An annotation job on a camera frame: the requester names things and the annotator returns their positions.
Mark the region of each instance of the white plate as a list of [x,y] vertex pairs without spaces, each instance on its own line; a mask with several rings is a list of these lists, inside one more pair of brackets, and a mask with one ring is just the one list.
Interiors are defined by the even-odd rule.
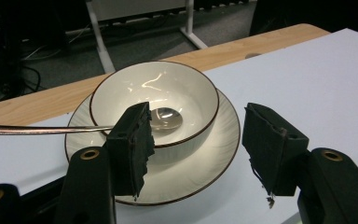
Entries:
[[[174,165],[148,165],[139,198],[135,201],[131,196],[117,196],[117,202],[133,205],[174,203],[207,188],[225,172],[237,152],[241,129],[233,105],[221,91],[218,93],[219,112],[205,143]],[[89,105],[90,96],[77,108],[68,126],[93,125]],[[69,133],[65,136],[67,158],[81,148],[102,146],[104,141],[102,133]]]

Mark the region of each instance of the white tabletop surface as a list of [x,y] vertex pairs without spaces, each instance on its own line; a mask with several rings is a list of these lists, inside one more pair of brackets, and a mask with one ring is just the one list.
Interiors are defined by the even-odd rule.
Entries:
[[[268,106],[310,139],[309,150],[330,147],[358,165],[358,33],[342,30],[205,74],[234,104],[243,126],[247,103]],[[35,125],[66,125],[71,114]],[[0,136],[0,183],[21,194],[65,175],[63,135]],[[177,203],[136,207],[117,203],[124,223],[282,223],[296,214],[296,197],[272,209],[243,146],[210,187]]]

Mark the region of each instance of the bowl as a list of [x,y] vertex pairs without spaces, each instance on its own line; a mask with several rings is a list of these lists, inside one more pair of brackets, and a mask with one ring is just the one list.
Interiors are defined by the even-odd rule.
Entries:
[[172,108],[183,118],[174,132],[152,132],[151,165],[175,163],[194,153],[211,132],[219,109],[217,89],[202,72],[180,63],[150,62],[102,81],[91,95],[89,113],[95,125],[114,125],[128,107],[141,102],[149,102],[150,110]]

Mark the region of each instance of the spoon handle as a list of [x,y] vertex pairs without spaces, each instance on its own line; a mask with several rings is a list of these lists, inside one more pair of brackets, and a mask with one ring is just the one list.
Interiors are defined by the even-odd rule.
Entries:
[[88,133],[111,129],[113,129],[113,126],[32,127],[0,125],[0,135]]

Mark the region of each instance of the metal spoon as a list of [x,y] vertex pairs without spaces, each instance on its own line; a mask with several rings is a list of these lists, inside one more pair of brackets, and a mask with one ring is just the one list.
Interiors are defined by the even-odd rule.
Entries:
[[[182,116],[167,107],[151,111],[150,126],[153,132],[172,132],[182,125]],[[0,125],[0,135],[88,133],[113,129],[114,126],[75,126],[75,127],[32,127]]]
[[152,110],[150,126],[153,132],[167,133],[179,128],[182,123],[182,115],[174,109],[162,107]]

